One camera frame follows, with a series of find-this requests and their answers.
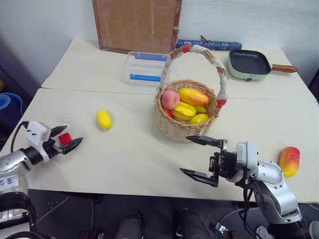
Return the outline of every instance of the red block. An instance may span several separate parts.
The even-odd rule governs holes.
[[[59,141],[63,146],[66,146],[69,142],[72,141],[72,137],[69,133],[65,133],[59,136]]]

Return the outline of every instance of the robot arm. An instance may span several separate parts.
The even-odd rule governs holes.
[[[236,186],[242,187],[244,191],[253,190],[256,203],[269,222],[270,234],[279,239],[310,239],[308,229],[302,221],[298,201],[285,183],[281,168],[272,161],[258,161],[255,143],[238,143],[236,153],[232,153],[227,151],[225,139],[217,140],[206,136],[187,138],[201,145],[219,147],[220,152],[214,153],[214,156],[210,158],[211,177],[201,172],[181,168],[183,173],[213,187],[218,187],[218,177],[221,176],[235,183]]]
[[[53,129],[36,121],[24,121],[21,125],[26,128],[30,147],[12,152],[12,143],[11,153],[0,157],[0,235],[9,236],[34,229],[35,209],[27,196],[27,173],[41,161],[47,162],[57,154],[69,153],[83,139],[77,138],[64,147],[58,147],[51,137],[60,134],[66,125]]]

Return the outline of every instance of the black cable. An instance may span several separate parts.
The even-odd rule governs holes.
[[[34,205],[32,204],[32,201],[31,199],[28,197],[27,198],[27,209],[30,213],[30,217],[31,217],[31,221],[32,221],[32,224],[35,225],[36,223],[36,211],[35,211],[35,207]]]
[[[211,207],[209,207],[209,210],[207,211],[207,213],[206,213],[206,215],[205,215],[205,218],[204,218],[204,220],[203,220],[204,223],[205,223],[205,221],[206,221],[206,219],[207,219],[207,216],[208,216],[208,214],[210,213],[210,211],[211,211]]]
[[[311,203],[308,203],[308,206],[310,206],[310,207],[312,207],[312,208],[316,209],[317,211],[319,211],[319,208],[315,207],[315,206],[314,206],[314,205],[312,205]]]
[[[10,147],[11,153],[13,153],[13,144],[14,144],[14,141],[15,141],[15,137],[16,137],[16,135],[18,134],[18,132],[19,132],[21,126],[23,125],[25,128],[27,128],[27,127],[28,127],[28,124],[29,124],[28,121],[22,121],[22,122],[19,124],[19,126],[16,128],[16,131],[14,132],[14,135],[13,135],[12,141],[11,141],[11,147]]]
[[[91,200],[92,204],[92,214],[91,214],[91,231],[93,231],[93,226],[94,226],[94,202]]]
[[[44,239],[43,236],[41,236],[38,233],[34,233],[34,232],[19,232],[19,233],[15,233],[13,235],[10,235],[5,239],[18,239],[18,238]]]
[[[259,208],[258,208],[258,207],[256,207],[256,208],[250,208],[249,211],[250,211],[250,210],[255,210],[255,209],[259,209]],[[226,217],[230,216],[231,214],[233,214],[233,213],[235,213],[235,212],[239,212],[239,211],[241,211],[241,210],[242,210],[242,209],[235,209],[235,210],[233,210],[233,211],[231,211],[231,212],[229,212],[229,213],[223,215],[223,216],[217,221],[216,224],[218,224],[218,223],[222,224],[222,222],[225,220]]]
[[[248,189],[245,188],[244,189],[244,203],[245,203],[245,206],[246,208],[241,210],[239,212],[239,217],[241,218],[241,220],[243,221],[244,223],[244,228],[245,230],[249,233],[249,235],[251,235],[253,238],[258,238],[258,239],[262,239],[262,237],[257,233],[255,232],[248,224],[247,224],[247,212],[248,210],[250,209],[250,204],[249,204],[249,201],[250,201],[250,198],[253,194],[253,190],[250,189],[249,191],[249,194],[248,194]]]

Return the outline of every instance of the plastic container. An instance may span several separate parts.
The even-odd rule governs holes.
[[[168,54],[131,51],[124,64],[124,79],[131,84],[157,87]]]

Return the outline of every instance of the black nonstick pan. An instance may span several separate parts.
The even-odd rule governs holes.
[[[271,71],[286,73],[298,71],[296,66],[270,64],[262,53],[250,50],[230,51],[227,63],[233,77],[246,81],[261,80]]]

